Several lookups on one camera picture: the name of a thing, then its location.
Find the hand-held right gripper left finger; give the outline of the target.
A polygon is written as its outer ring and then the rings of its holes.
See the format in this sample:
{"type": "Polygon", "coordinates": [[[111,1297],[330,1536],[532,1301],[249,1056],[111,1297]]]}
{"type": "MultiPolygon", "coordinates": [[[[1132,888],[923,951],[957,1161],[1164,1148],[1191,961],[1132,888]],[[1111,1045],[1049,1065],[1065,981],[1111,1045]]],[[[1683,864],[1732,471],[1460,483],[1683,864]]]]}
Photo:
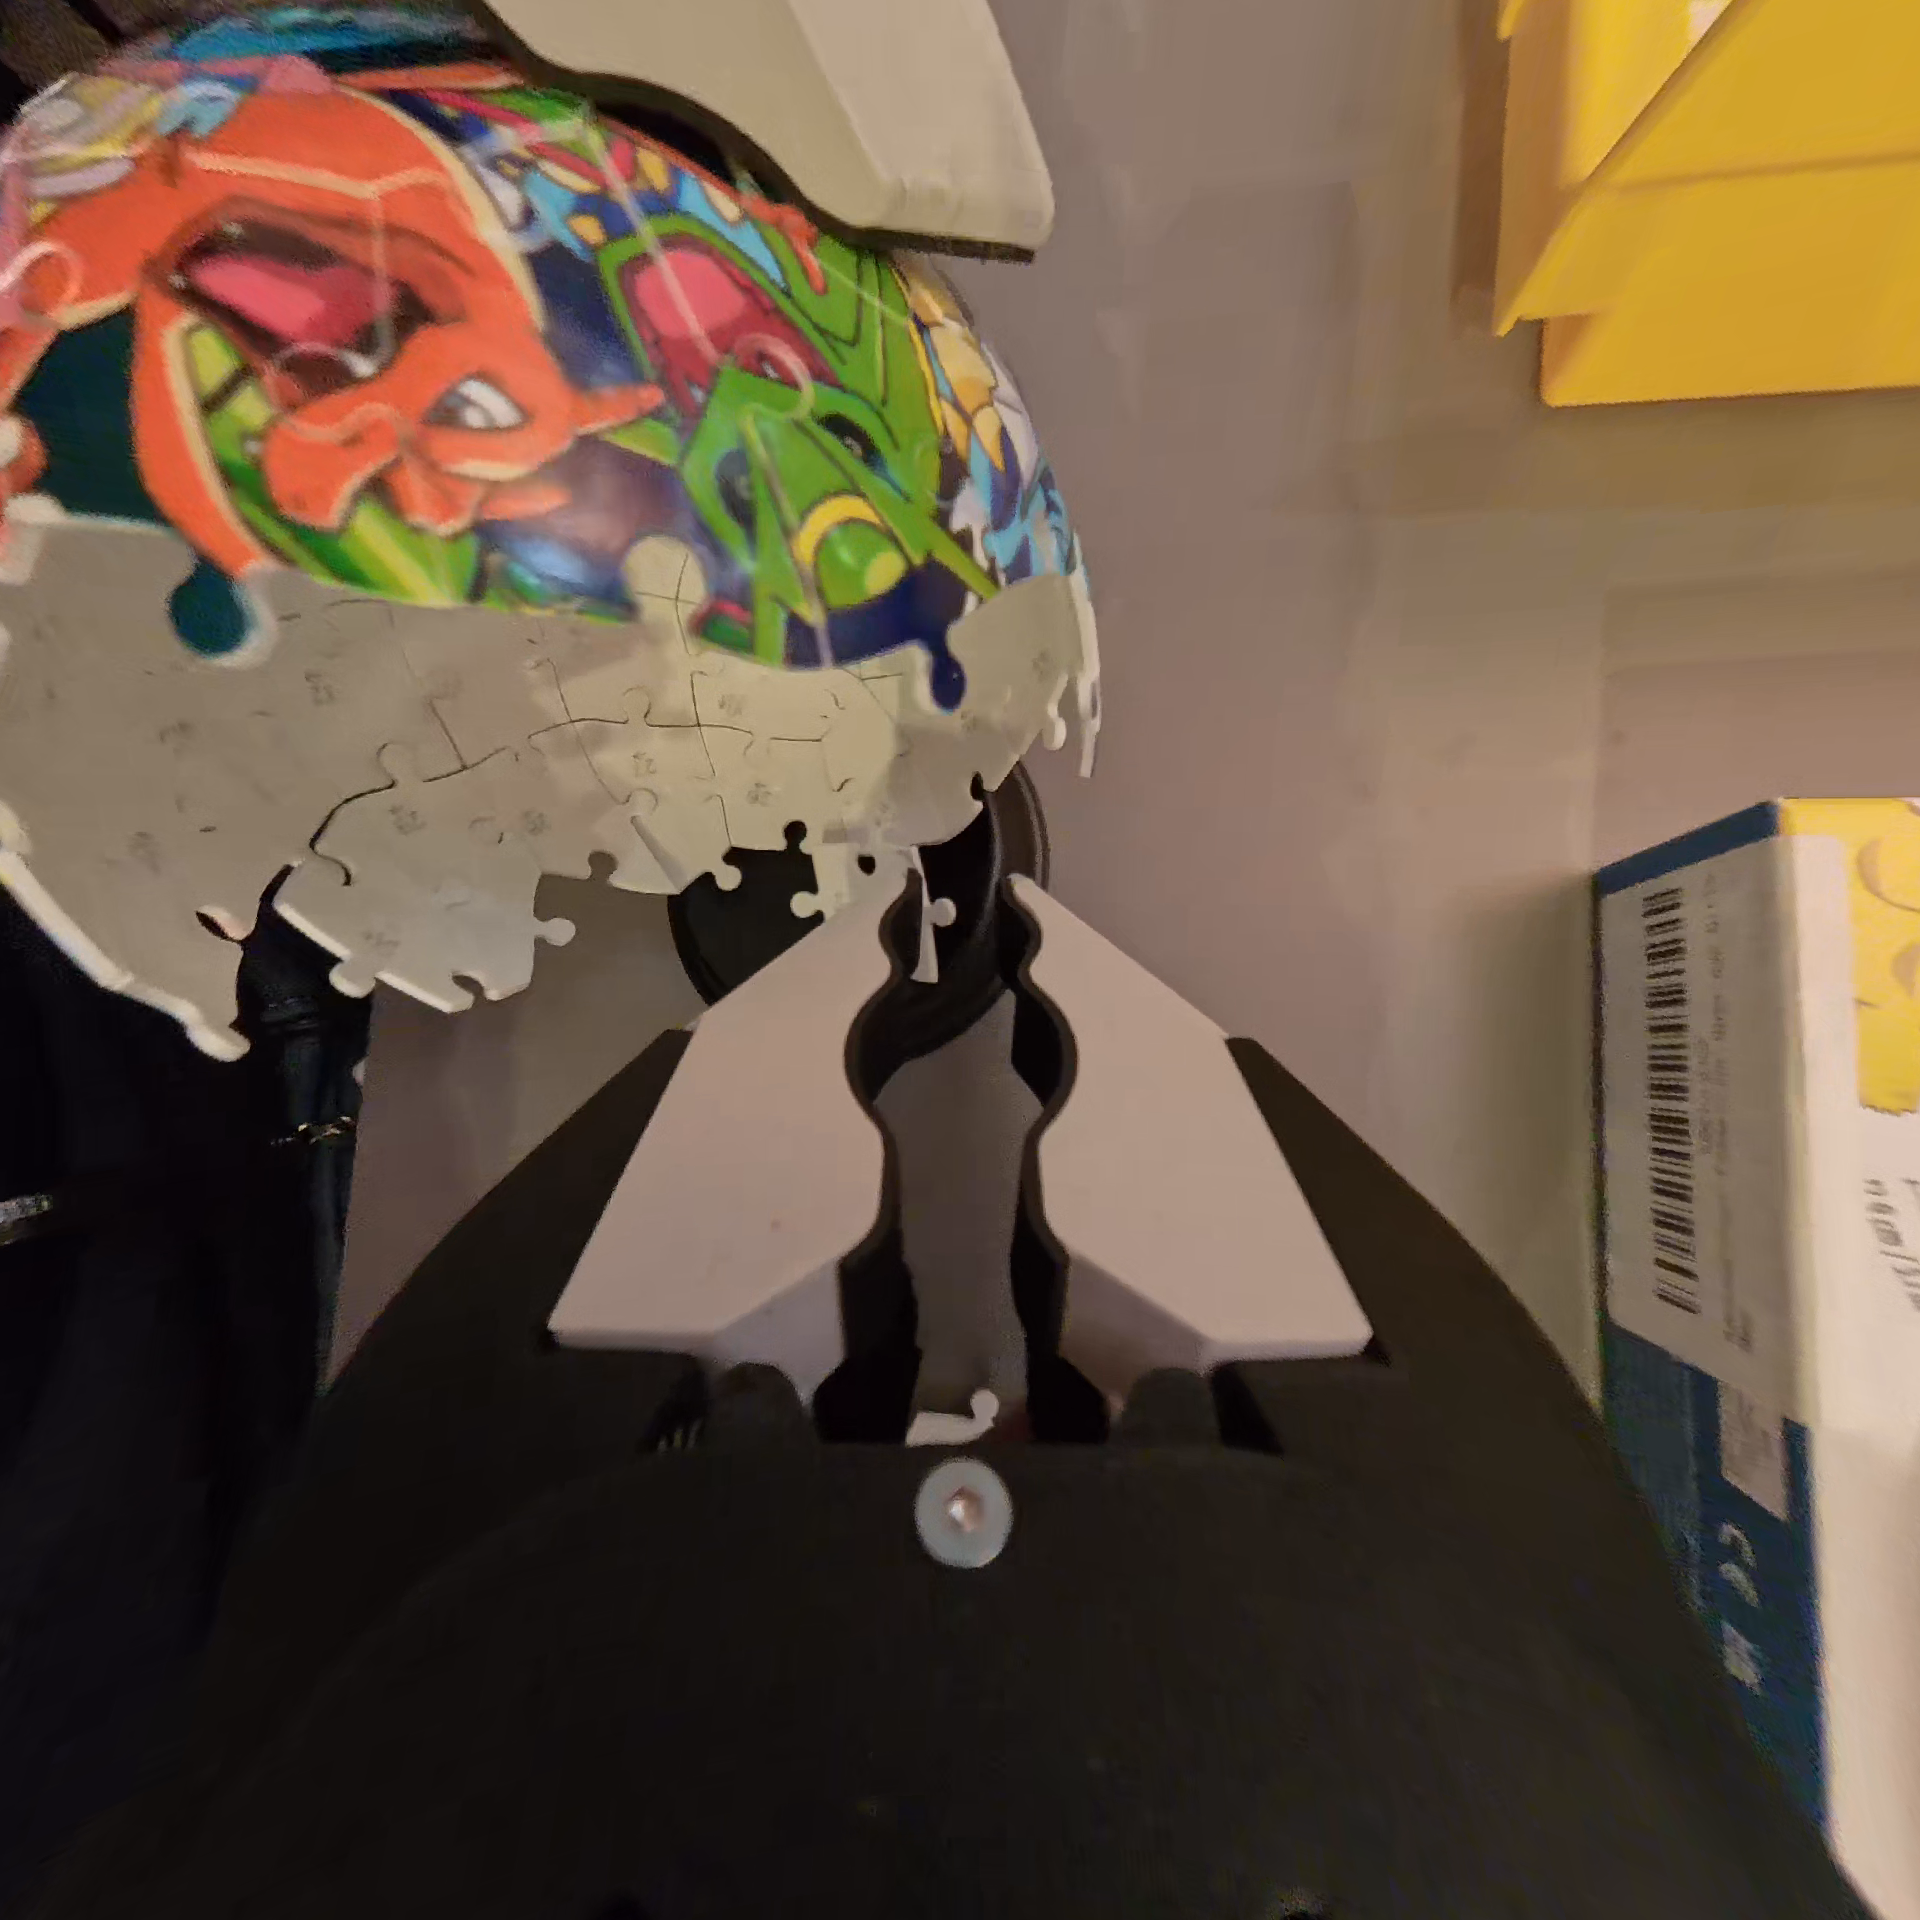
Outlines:
{"type": "Polygon", "coordinates": [[[704,1011],[549,1314],[557,1347],[772,1370],[820,1437],[905,1441],[922,1317],[877,1096],[919,961],[903,880],[704,1011]]]}

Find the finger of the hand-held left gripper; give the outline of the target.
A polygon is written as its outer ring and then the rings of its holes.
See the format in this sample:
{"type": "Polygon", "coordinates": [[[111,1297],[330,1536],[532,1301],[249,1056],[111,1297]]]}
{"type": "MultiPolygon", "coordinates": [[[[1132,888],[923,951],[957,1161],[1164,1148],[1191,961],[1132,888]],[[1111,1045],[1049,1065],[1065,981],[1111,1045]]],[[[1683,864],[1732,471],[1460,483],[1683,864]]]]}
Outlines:
{"type": "Polygon", "coordinates": [[[1041,135],[986,2],[490,2],[538,74],[652,105],[761,162],[828,224],[1032,259],[1041,135]]]}

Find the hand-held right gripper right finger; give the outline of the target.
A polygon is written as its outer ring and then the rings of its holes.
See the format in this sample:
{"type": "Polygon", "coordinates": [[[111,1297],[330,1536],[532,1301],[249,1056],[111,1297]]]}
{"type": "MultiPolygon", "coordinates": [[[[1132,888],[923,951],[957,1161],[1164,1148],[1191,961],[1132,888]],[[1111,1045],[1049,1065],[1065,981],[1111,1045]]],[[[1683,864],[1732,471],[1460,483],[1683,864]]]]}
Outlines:
{"type": "Polygon", "coordinates": [[[1351,1361],[1373,1329],[1231,1036],[1032,877],[1003,885],[1024,1137],[1024,1419],[1092,1444],[1140,1381],[1351,1361]]]}

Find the colourful puzzle ball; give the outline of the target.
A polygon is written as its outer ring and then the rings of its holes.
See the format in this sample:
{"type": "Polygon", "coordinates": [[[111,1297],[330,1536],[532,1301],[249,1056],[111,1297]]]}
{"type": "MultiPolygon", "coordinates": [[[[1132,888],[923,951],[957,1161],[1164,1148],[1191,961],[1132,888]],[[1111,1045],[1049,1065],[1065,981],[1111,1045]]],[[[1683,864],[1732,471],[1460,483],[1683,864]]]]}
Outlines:
{"type": "Polygon", "coordinates": [[[4,109],[4,896],[225,1063],[263,911],[460,1012],[569,940],[544,880],[794,820],[898,876],[1095,760],[962,255],[480,8],[208,8],[4,109]]]}

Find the yellow cardboard box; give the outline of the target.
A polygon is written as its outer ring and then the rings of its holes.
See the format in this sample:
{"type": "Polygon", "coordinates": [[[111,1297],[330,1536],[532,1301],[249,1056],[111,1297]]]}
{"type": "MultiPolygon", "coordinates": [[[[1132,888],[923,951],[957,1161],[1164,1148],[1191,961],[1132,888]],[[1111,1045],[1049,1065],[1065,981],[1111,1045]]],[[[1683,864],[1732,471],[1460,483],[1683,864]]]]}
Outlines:
{"type": "Polygon", "coordinates": [[[1915,2],[1507,2],[1495,330],[1541,397],[1919,385],[1915,2]]]}

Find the black round ball stand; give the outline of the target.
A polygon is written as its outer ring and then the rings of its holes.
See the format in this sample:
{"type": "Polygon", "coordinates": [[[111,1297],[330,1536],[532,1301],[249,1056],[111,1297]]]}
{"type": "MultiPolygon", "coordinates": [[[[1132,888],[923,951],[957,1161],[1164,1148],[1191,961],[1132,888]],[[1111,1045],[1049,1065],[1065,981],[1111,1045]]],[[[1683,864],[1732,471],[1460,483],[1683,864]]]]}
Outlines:
{"type": "MultiPolygon", "coordinates": [[[[1002,882],[1049,876],[1049,833],[1026,769],[1016,767],[992,791],[979,789],[976,801],[964,831],[911,853],[928,888],[957,904],[957,924],[943,943],[945,981],[923,988],[953,1008],[987,1005],[999,991],[992,913],[1002,882]]],[[[826,921],[832,896],[873,889],[882,864],[848,843],[815,850],[804,823],[794,820],[768,847],[733,842],[725,873],[703,876],[667,904],[680,961],[706,1002],[720,1002],[826,921]]]]}

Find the blue white puzzle box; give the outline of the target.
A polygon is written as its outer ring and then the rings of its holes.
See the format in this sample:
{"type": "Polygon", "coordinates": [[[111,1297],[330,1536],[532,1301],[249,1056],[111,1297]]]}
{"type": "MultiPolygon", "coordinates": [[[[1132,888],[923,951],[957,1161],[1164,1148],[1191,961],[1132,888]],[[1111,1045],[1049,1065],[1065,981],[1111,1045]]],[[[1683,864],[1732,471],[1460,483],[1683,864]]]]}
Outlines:
{"type": "Polygon", "coordinates": [[[1919,803],[1595,876],[1600,1403],[1751,1738],[1919,1915],[1919,803]]]}

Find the person's blue jeans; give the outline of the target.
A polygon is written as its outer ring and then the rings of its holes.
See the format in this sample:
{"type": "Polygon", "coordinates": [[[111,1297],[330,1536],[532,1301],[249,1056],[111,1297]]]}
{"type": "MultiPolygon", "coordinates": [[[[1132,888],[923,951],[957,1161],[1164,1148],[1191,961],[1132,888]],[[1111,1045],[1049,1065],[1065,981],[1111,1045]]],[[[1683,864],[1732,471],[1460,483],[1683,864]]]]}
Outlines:
{"type": "Polygon", "coordinates": [[[244,1514],[321,1385],[370,1008],[266,916],[237,949],[243,1056],[88,978],[4,896],[4,1485],[111,1449],[244,1514]]]}

